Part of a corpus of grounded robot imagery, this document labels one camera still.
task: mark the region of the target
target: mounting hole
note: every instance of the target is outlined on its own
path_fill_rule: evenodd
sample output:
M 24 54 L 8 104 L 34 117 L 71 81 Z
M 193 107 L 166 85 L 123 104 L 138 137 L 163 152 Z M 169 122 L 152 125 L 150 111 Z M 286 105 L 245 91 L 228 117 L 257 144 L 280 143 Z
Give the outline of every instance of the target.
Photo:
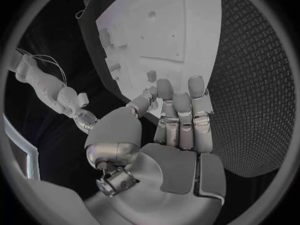
M 149 12 L 148 17 L 149 17 L 150 19 L 152 19 L 152 20 L 155 19 L 155 17 L 156 17 L 155 11 Z

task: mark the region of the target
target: black background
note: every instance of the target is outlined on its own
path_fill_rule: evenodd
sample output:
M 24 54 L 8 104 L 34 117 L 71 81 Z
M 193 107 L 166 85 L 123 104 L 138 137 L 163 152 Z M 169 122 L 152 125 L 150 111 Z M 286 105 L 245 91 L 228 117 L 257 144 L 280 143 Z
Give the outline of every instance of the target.
M 1 0 L 2 10 L 0 21 L 1 32 L 4 36 L 5 28 L 9 26 L 10 20 L 16 15 L 16 11 L 21 8 L 21 4 L 24 1 L 25 0 Z M 299 1 L 277 0 L 277 2 L 281 5 L 285 14 L 289 17 L 296 31 L 299 33 Z M 21 45 L 30 51 L 55 57 L 65 70 L 69 86 L 75 88 L 79 93 L 88 91 L 87 93 L 91 100 L 88 109 L 94 113 L 98 112 L 96 115 L 102 117 L 103 114 L 107 114 L 109 111 L 122 106 L 123 103 L 109 92 L 105 91 L 100 79 L 92 72 L 93 65 L 83 46 L 83 41 L 79 37 L 79 28 L 76 25 L 73 25 L 76 24 L 74 14 L 83 8 L 84 5 L 81 0 L 52 1 L 51 6 L 45 8 L 43 11 L 43 14 L 45 15 L 39 16 L 40 19 L 35 21 L 35 26 L 33 25 L 32 29 L 26 33 L 27 38 L 34 42 L 27 42 L 26 39 L 23 39 Z M 51 67 L 45 65 L 44 69 L 47 72 L 60 76 L 59 72 Z M 5 112 L 8 115 L 13 114 L 14 112 L 14 116 L 10 116 L 9 118 L 15 127 L 18 128 L 18 130 L 32 143 L 40 144 L 41 147 L 39 147 L 39 149 L 44 149 L 45 155 L 40 160 L 44 161 L 44 164 L 41 164 L 41 169 L 46 172 L 44 172 L 45 177 L 42 177 L 42 179 L 74 189 L 83 199 L 91 196 L 95 191 L 95 187 L 92 184 L 88 187 L 89 193 L 86 193 L 86 182 L 72 182 L 72 180 L 83 181 L 84 179 L 82 179 L 82 177 L 94 178 L 98 176 L 94 170 L 89 168 L 86 160 L 83 159 L 82 153 L 79 150 L 74 150 L 72 140 L 70 140 L 70 137 L 74 137 L 73 132 L 78 134 L 76 135 L 77 143 L 81 140 L 84 141 L 85 136 L 76 132 L 77 128 L 72 124 L 72 121 L 68 121 L 62 116 L 57 116 L 54 112 L 48 111 L 48 109 L 40 104 L 30 87 L 15 81 L 11 74 L 9 76 L 8 81 L 10 83 L 8 86 L 11 86 L 13 89 L 20 89 L 22 92 L 20 92 L 17 101 L 14 100 L 14 94 L 8 93 L 6 95 L 7 101 L 5 101 Z M 103 104 L 103 98 L 107 98 L 106 100 L 109 102 Z M 34 106 L 36 113 L 32 112 L 32 109 L 31 111 L 28 109 L 30 106 Z M 24 126 L 29 118 L 31 121 L 35 121 L 38 127 L 35 125 Z M 148 124 L 147 121 L 143 121 L 143 123 L 143 125 L 152 129 L 152 126 Z M 62 134 L 59 131 L 63 131 L 64 134 L 67 134 L 62 140 L 60 140 Z M 145 144 L 150 141 L 151 136 L 144 134 L 143 143 Z M 58 146 L 58 144 L 66 144 L 66 146 L 62 149 L 62 146 Z M 66 154 L 69 150 L 78 154 L 78 157 L 73 157 L 66 161 L 63 154 Z M 55 162 L 52 161 L 54 154 L 56 157 Z M 57 167 L 48 167 L 47 164 L 49 163 Z M 73 172 L 64 180 L 64 174 L 70 166 L 74 167 Z M 256 178 L 249 181 L 227 172 L 227 177 L 232 181 L 235 181 L 236 186 L 228 187 L 228 193 L 232 194 L 233 197 L 231 202 L 229 202 L 231 207 L 222 211 L 220 218 L 223 219 L 218 219 L 217 224 L 225 224 L 224 222 L 229 222 L 241 212 L 245 211 L 245 209 L 266 189 L 266 186 L 270 183 L 275 174 L 276 171 L 268 174 L 264 178 Z M 17 222 L 36 224 L 34 219 L 15 198 L 3 176 L 1 176 L 0 185 L 0 201 L 3 203 L 4 208 L 1 209 L 3 212 L 2 219 L 4 219 L 4 223 L 1 222 L 1 224 L 17 224 Z M 299 199 L 297 193 L 298 187 L 300 187 L 299 185 L 300 179 L 298 176 L 282 203 L 263 224 L 276 224 L 280 220 L 287 224 L 299 223 L 300 218 L 296 210 Z

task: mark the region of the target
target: cable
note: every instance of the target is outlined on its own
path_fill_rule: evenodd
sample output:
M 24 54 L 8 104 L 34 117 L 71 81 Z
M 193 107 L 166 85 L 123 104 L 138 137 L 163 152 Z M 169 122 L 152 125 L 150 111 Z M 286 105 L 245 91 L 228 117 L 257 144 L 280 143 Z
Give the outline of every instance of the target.
M 43 55 L 43 54 L 34 54 L 33 55 L 30 52 L 28 52 L 28 51 L 26 51 L 24 49 L 21 49 L 19 47 L 17 47 L 16 50 L 18 50 L 22 54 L 27 54 L 27 55 L 29 55 L 32 58 L 35 58 L 37 60 L 44 61 L 44 62 L 47 62 L 47 63 L 50 63 L 50 64 L 54 64 L 55 66 L 57 66 L 59 68 L 59 70 L 60 70 L 60 73 L 61 73 L 61 76 L 62 76 L 62 79 L 63 79 L 63 83 L 67 86 L 67 77 L 66 77 L 66 74 L 65 74 L 64 70 L 61 68 L 61 66 L 59 65 L 59 63 L 52 56 Z M 48 60 L 48 59 L 43 59 L 43 58 L 40 58 L 40 57 L 50 58 L 52 61 Z

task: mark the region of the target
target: mesh surface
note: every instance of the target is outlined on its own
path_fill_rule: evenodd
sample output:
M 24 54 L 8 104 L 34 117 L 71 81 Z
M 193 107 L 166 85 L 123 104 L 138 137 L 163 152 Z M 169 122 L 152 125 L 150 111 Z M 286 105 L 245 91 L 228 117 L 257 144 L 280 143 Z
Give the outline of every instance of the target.
M 222 0 L 208 89 L 214 153 L 224 167 L 243 177 L 277 169 L 294 127 L 294 83 L 277 35 L 248 0 Z

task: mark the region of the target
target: wire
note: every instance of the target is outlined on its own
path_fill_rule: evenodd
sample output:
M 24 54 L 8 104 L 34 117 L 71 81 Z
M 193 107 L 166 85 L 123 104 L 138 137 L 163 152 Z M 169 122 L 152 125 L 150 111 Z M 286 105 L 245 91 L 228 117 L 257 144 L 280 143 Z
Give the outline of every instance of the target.
M 60 73 L 61 73 L 61 76 L 62 76 L 62 79 L 63 79 L 63 83 L 67 86 L 67 77 L 66 77 L 66 74 L 64 72 L 64 70 L 61 68 L 61 66 L 59 65 L 59 63 L 52 57 L 52 56 L 49 56 L 49 55 L 43 55 L 43 54 L 31 54 L 30 52 L 24 50 L 24 49 L 21 49 L 19 47 L 16 48 L 16 50 L 18 50 L 19 52 L 23 53 L 23 54 L 27 54 L 29 56 L 31 56 L 32 58 L 35 58 L 37 60 L 40 60 L 40 61 L 44 61 L 44 62 L 47 62 L 47 63 L 50 63 L 50 64 L 53 64 L 55 66 L 57 66 L 60 70 Z

